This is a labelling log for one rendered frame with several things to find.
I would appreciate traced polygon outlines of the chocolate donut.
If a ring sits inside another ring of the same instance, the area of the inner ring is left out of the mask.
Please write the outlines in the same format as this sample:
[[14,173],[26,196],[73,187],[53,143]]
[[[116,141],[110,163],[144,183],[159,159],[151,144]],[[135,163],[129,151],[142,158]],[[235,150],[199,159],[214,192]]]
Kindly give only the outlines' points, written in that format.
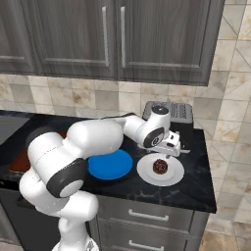
[[153,163],[153,172],[156,173],[157,175],[163,175],[167,172],[167,170],[168,170],[168,164],[163,159],[157,159]]

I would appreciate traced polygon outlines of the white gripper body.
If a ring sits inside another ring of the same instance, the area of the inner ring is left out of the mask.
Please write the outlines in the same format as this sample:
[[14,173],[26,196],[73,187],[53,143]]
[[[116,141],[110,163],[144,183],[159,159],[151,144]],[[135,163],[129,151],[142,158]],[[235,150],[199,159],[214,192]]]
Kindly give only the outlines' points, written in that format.
[[155,146],[149,148],[149,151],[154,151],[157,153],[162,153],[169,156],[178,157],[180,155],[180,146],[169,147],[169,146]]

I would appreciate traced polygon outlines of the grey drawer front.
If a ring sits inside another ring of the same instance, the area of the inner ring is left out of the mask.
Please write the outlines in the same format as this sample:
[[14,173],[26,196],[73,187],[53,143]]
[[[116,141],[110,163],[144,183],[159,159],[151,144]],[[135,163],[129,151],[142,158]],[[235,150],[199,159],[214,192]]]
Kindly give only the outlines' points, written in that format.
[[[193,212],[191,210],[125,200],[120,198],[98,195],[98,200],[100,203],[98,217],[103,220],[135,222],[139,224],[160,226],[188,232],[193,215]],[[169,216],[169,220],[167,222],[161,222],[134,217],[128,214],[128,209],[132,209],[133,212],[159,217]]]
[[99,220],[98,226],[101,245],[111,251],[148,251],[129,246],[129,240],[154,247],[164,246],[165,251],[198,251],[196,242],[179,234],[104,220]]

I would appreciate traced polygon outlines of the dark base cabinet front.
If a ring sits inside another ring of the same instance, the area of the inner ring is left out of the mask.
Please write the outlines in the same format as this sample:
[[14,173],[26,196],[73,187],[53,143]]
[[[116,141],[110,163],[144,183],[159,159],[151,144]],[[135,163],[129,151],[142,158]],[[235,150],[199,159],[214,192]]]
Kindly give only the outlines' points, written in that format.
[[51,251],[58,243],[59,220],[38,212],[19,191],[0,188],[0,202],[25,251]]

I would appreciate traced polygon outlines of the grey wall cupboard door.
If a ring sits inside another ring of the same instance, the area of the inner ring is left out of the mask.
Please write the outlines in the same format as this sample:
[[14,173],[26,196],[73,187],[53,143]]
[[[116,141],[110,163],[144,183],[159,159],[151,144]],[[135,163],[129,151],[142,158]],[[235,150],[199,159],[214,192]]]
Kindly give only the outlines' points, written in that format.
[[[104,6],[109,67],[104,53]],[[40,75],[116,77],[115,0],[24,0],[24,9]]]
[[38,73],[23,0],[0,0],[0,73]]
[[[120,80],[206,86],[225,0],[118,0]],[[121,7],[125,6],[122,67]]]

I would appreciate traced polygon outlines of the white plate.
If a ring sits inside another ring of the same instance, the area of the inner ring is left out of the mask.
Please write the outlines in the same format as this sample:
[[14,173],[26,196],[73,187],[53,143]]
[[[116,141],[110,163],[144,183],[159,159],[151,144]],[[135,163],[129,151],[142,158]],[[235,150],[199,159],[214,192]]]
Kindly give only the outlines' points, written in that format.
[[[153,164],[158,159],[164,160],[167,165],[167,171],[158,175],[153,171]],[[165,154],[152,153],[142,157],[136,166],[138,175],[146,182],[156,186],[171,186],[179,183],[184,176],[184,167],[175,157],[166,158]]]

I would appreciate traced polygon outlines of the black and silver toaster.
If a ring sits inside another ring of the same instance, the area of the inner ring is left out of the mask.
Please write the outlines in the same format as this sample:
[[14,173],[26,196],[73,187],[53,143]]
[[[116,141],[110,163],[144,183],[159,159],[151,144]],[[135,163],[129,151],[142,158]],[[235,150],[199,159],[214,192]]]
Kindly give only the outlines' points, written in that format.
[[142,119],[147,121],[154,106],[166,107],[171,113],[172,132],[179,132],[180,152],[189,153],[193,141],[193,114],[192,106],[187,103],[148,101],[145,105]]

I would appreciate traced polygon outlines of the blue plate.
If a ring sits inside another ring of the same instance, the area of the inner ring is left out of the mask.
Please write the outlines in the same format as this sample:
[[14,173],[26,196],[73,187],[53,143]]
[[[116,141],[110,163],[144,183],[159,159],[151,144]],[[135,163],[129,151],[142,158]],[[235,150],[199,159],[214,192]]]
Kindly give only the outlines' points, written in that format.
[[88,171],[96,178],[113,180],[126,176],[133,166],[130,155],[124,150],[92,156],[88,159]]

